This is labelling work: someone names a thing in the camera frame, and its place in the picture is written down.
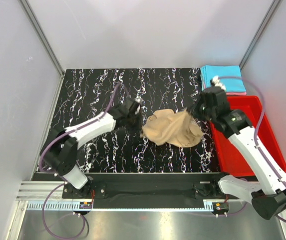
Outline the beige t shirt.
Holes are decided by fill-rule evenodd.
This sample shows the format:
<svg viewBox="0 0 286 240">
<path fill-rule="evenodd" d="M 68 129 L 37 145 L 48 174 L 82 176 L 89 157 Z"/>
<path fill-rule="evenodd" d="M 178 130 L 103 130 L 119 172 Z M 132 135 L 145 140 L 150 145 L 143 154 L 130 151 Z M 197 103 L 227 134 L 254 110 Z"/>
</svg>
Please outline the beige t shirt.
<svg viewBox="0 0 286 240">
<path fill-rule="evenodd" d="M 187 110 L 161 109 L 147 118 L 140 136 L 157 146 L 168 143 L 179 148 L 191 148 L 200 143 L 203 132 Z"/>
</svg>

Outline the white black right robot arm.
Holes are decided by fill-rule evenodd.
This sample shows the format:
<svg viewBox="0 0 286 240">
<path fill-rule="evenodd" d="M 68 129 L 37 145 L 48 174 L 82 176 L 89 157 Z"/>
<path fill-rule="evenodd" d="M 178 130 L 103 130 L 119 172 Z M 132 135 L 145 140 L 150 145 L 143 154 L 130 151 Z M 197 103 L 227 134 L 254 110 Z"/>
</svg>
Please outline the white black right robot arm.
<svg viewBox="0 0 286 240">
<path fill-rule="evenodd" d="M 286 210 L 286 173 L 258 138 L 259 128 L 252 125 L 242 110 L 230 108 L 223 89 L 218 86 L 205 89 L 187 112 L 195 119 L 212 123 L 239 151 L 258 180 L 254 184 L 220 173 L 209 187 L 213 197 L 235 196 L 250 203 L 266 220 Z"/>
</svg>

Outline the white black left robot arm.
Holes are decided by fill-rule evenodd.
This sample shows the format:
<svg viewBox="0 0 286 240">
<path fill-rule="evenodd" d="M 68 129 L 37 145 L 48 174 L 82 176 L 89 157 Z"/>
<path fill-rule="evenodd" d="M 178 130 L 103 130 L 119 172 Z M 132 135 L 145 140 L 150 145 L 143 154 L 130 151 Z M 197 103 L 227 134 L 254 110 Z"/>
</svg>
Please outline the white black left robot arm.
<svg viewBox="0 0 286 240">
<path fill-rule="evenodd" d="M 141 129 L 141 103 L 127 97 L 124 103 L 108 106 L 97 116 L 78 125 L 54 129 L 40 152 L 39 167 L 46 163 L 80 198 L 90 194 L 90 178 L 77 165 L 78 150 L 91 140 L 118 128 Z"/>
</svg>

